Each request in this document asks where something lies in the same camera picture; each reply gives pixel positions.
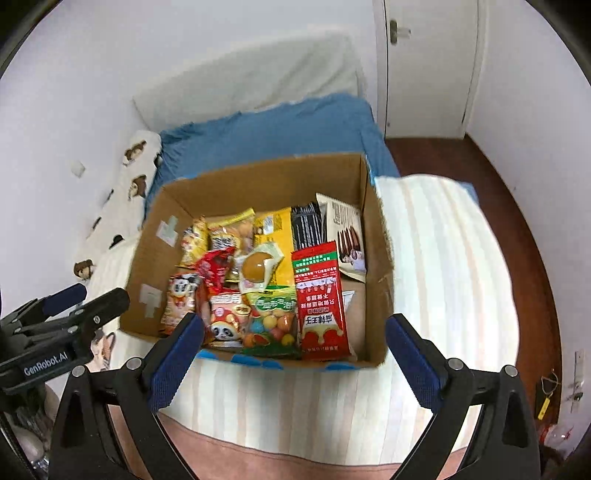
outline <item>snack package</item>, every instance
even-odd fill
[[[281,260],[283,260],[283,253],[275,242],[267,242],[255,247],[246,256],[240,268],[238,283],[240,292],[265,291]]]
[[[207,288],[194,273],[173,275],[168,281],[166,308],[160,320],[159,332],[163,336],[170,335],[188,313],[198,313],[204,322],[209,321]]]
[[[208,236],[205,217],[194,220],[192,226],[183,233],[181,247],[184,249],[184,254],[179,267],[194,268],[195,262],[207,251]]]
[[[355,290],[347,290],[343,292],[343,308],[345,311],[349,308],[349,304],[351,300],[353,300],[353,295],[355,295]]]
[[[235,250],[233,246],[223,250],[211,250],[205,252],[195,263],[195,273],[205,281],[210,293],[217,294],[222,291]]]
[[[316,202],[304,207],[291,208],[291,229],[294,249],[314,247],[326,242],[326,231],[322,227],[320,207]]]
[[[349,345],[336,242],[291,254],[304,360],[354,357]]]
[[[337,242],[339,269],[345,275],[365,283],[367,270],[359,209],[320,193],[316,194],[316,199],[321,210],[326,208],[323,229],[327,242]]]
[[[245,355],[298,357],[296,346],[296,288],[271,286],[246,295],[251,318],[243,344]]]
[[[234,290],[224,289],[212,296],[212,314],[209,330],[214,348],[242,348],[242,337],[250,318],[251,308],[242,301],[242,295]]]
[[[213,250],[235,247],[234,258],[226,276],[228,282],[238,282],[240,267],[245,255],[252,251],[255,212],[249,208],[238,215],[208,224]]]
[[[277,212],[257,215],[255,218],[255,248],[266,242],[275,242],[284,255],[290,255],[294,249],[291,231],[291,208]],[[293,285],[294,271],[289,259],[281,260],[271,276],[269,285]]]

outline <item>white door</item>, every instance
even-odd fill
[[[386,136],[462,137],[478,0],[388,0],[386,15]]]

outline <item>white pillow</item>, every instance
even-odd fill
[[[348,35],[333,30],[194,64],[135,95],[134,102],[148,128],[159,132],[337,92],[363,96],[365,77]]]
[[[154,132],[139,130],[131,138],[122,156],[117,183],[78,251],[74,264],[77,277],[90,278],[109,248],[141,230],[145,198],[156,173],[154,162],[160,149],[160,135]]]

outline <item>chocolate wafer package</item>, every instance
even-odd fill
[[[326,241],[335,241],[337,245],[339,270],[365,283],[367,269],[359,209],[321,193],[316,194],[316,199],[322,212]]]

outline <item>yellow tag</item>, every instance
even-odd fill
[[[544,403],[542,403],[540,413],[538,413],[538,420],[542,420],[544,418],[544,415],[546,415],[546,410],[548,410],[548,405],[550,405],[550,399],[546,397]]]

